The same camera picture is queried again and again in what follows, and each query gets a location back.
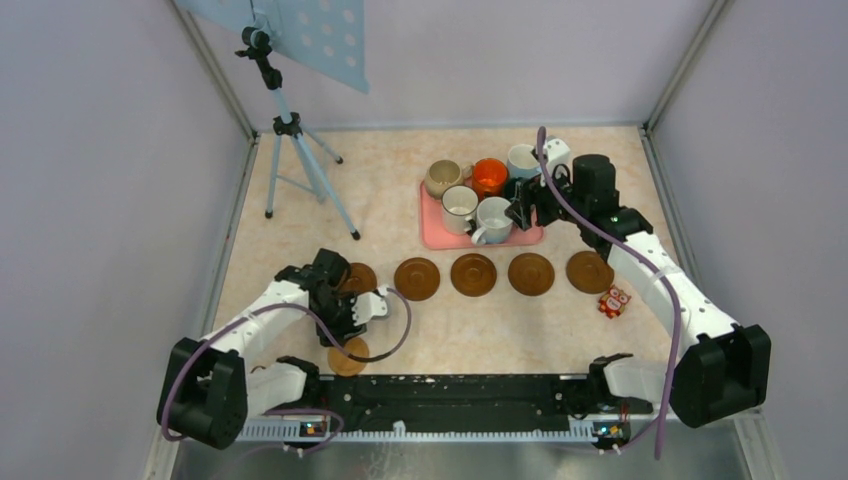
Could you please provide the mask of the beige mug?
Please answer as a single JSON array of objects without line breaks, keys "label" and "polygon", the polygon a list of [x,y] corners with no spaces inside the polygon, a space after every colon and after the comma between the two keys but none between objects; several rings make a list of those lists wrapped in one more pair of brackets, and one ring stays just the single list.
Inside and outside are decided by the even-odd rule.
[{"label": "beige mug", "polygon": [[440,200],[451,187],[464,185],[471,176],[473,165],[442,159],[432,163],[424,177],[424,187],[430,198]]}]

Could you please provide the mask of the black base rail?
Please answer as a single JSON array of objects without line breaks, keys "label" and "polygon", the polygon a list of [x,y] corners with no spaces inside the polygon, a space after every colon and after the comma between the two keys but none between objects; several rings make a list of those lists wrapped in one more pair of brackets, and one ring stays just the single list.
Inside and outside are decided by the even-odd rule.
[{"label": "black base rail", "polygon": [[341,416],[346,433],[564,432],[593,415],[650,414],[651,403],[602,393],[584,375],[322,375],[289,409]]}]

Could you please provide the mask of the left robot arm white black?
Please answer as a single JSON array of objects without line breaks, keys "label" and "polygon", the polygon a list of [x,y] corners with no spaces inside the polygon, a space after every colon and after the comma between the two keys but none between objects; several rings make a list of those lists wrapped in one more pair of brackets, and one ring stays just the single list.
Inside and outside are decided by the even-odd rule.
[{"label": "left robot arm white black", "polygon": [[156,411],[162,437],[223,450],[250,418],[320,416],[315,365],[284,357],[254,373],[248,368],[304,317],[315,321],[328,340],[341,339],[341,328],[347,336],[357,333],[357,297],[340,289],[351,273],[341,254],[321,248],[311,263],[275,274],[224,326],[199,339],[179,340],[170,352]]}]

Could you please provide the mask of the blue perforated board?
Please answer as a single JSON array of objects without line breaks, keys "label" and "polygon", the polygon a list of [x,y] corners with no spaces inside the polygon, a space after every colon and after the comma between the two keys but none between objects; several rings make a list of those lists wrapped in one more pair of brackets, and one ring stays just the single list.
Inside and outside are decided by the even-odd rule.
[{"label": "blue perforated board", "polygon": [[236,55],[268,65],[282,55],[363,94],[365,8],[362,1],[208,1],[177,3],[240,37]]}]

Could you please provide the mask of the white mug front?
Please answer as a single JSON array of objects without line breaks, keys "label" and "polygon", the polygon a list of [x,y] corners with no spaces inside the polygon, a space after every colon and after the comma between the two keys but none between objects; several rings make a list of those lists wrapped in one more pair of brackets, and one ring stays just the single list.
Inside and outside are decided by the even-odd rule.
[{"label": "white mug front", "polygon": [[483,199],[477,207],[471,242],[475,246],[505,243],[514,222],[506,215],[510,201],[502,197]]}]

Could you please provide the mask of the dark wooden coaster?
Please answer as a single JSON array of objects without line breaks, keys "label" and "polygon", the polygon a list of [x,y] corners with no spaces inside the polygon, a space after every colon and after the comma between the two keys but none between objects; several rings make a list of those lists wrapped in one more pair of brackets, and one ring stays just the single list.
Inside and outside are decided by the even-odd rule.
[{"label": "dark wooden coaster", "polygon": [[497,276],[493,261],[478,253],[461,255],[453,262],[450,270],[453,287],[468,297],[488,294],[496,285]]},{"label": "dark wooden coaster", "polygon": [[547,293],[555,281],[552,263],[537,253],[522,253],[514,257],[507,275],[513,289],[526,296]]},{"label": "dark wooden coaster", "polygon": [[592,251],[575,253],[566,263],[566,276],[571,285],[586,294],[601,294],[613,284],[614,272]]},{"label": "dark wooden coaster", "polygon": [[359,295],[371,292],[377,288],[377,277],[371,267],[359,262],[352,263],[350,267],[350,273],[345,281],[339,286],[339,293],[353,293]]},{"label": "dark wooden coaster", "polygon": [[427,258],[404,260],[393,276],[396,290],[409,301],[431,298],[441,285],[441,275],[435,263]]}]

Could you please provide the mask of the blue tripod stand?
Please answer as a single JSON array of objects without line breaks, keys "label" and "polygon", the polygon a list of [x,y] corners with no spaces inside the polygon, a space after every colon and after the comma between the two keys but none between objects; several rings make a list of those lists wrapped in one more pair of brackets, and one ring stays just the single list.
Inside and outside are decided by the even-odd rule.
[{"label": "blue tripod stand", "polygon": [[[265,218],[271,219],[274,215],[276,184],[278,180],[282,180],[312,194],[319,203],[323,203],[325,199],[329,198],[344,221],[351,237],[355,241],[360,240],[361,233],[354,226],[350,215],[329,181],[324,167],[318,161],[309,146],[307,139],[311,138],[337,164],[343,164],[344,158],[333,150],[326,142],[324,142],[312,129],[304,126],[301,123],[300,114],[291,111],[288,107],[282,91],[282,73],[277,68],[273,67],[269,61],[269,55],[272,53],[270,35],[258,27],[248,26],[242,30],[241,40],[245,45],[245,48],[236,51],[235,55],[240,58],[248,58],[256,64],[265,87],[273,96],[278,109],[278,115],[275,116],[272,121],[272,131],[275,137],[267,200],[264,210]],[[287,138],[293,146],[294,152],[300,161],[302,170],[306,174],[309,182],[308,185],[302,184],[280,174],[279,163],[281,160],[281,150],[284,138]]]}]

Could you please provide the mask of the dark green mug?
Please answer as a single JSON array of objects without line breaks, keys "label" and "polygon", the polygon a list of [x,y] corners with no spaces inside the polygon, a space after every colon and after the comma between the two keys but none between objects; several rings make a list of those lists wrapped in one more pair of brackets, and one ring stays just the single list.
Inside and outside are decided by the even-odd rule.
[{"label": "dark green mug", "polygon": [[509,204],[516,198],[527,201],[533,204],[533,213],[535,210],[536,181],[534,178],[528,179],[511,179],[507,182],[503,190],[503,197]]}]

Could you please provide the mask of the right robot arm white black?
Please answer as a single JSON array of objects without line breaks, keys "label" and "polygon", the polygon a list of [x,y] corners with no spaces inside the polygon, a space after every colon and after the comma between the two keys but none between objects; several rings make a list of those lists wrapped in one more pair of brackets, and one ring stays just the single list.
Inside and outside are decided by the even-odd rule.
[{"label": "right robot arm white black", "polygon": [[616,169],[605,155],[571,166],[540,161],[541,172],[518,187],[506,214],[519,228],[561,220],[630,284],[670,335],[666,365],[631,354],[601,357],[586,385],[589,404],[612,412],[626,398],[673,412],[691,428],[762,405],[772,342],[759,325],[722,311],[675,263],[642,213],[620,202]]}]

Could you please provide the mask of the light wooden coaster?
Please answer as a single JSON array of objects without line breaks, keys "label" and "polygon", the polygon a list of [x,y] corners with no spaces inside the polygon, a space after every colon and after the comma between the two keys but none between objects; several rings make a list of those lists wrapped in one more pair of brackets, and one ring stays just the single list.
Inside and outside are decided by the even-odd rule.
[{"label": "light wooden coaster", "polygon": [[[370,356],[369,347],[361,337],[351,338],[343,347],[355,356],[363,358]],[[343,377],[358,375],[366,368],[366,363],[349,358],[335,347],[328,349],[327,363],[334,374]]]}]

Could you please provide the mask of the red owl figurine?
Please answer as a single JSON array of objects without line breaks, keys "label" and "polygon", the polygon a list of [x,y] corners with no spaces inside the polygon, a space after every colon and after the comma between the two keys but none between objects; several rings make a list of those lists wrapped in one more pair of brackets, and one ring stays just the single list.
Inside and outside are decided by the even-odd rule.
[{"label": "red owl figurine", "polygon": [[598,311],[609,319],[619,317],[632,299],[626,291],[611,285],[598,299]]}]

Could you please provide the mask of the pink tray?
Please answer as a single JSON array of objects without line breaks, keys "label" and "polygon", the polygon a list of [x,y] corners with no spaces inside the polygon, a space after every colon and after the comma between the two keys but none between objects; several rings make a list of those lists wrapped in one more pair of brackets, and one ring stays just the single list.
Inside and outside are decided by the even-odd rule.
[{"label": "pink tray", "polygon": [[[456,235],[444,228],[441,202],[429,196],[424,182],[419,183],[419,231],[422,244],[431,250],[456,250],[475,248],[471,237]],[[532,246],[542,242],[545,231],[534,226],[527,231],[514,227],[508,239],[494,247]]]}]

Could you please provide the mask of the orange glass mug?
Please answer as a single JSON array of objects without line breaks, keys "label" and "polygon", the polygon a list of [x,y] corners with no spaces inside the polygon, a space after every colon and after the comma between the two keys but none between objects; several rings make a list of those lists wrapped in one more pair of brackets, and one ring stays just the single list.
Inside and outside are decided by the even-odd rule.
[{"label": "orange glass mug", "polygon": [[471,186],[480,200],[501,196],[508,180],[507,166],[495,158],[481,159],[472,169]]}]

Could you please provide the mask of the white mug dark rim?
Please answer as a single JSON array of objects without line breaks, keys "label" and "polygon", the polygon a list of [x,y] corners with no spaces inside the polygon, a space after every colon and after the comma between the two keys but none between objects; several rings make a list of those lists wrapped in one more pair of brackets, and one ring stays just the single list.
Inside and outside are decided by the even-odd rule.
[{"label": "white mug dark rim", "polygon": [[468,186],[457,185],[447,189],[441,198],[442,224],[451,234],[464,235],[472,230],[479,199]]}]

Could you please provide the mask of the light blue mug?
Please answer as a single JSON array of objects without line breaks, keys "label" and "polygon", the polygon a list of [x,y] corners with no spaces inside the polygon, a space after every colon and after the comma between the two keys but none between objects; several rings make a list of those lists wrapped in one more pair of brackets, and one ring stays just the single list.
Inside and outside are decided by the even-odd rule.
[{"label": "light blue mug", "polygon": [[541,173],[534,152],[535,148],[528,144],[514,145],[509,149],[506,165],[511,179],[528,179]]}]

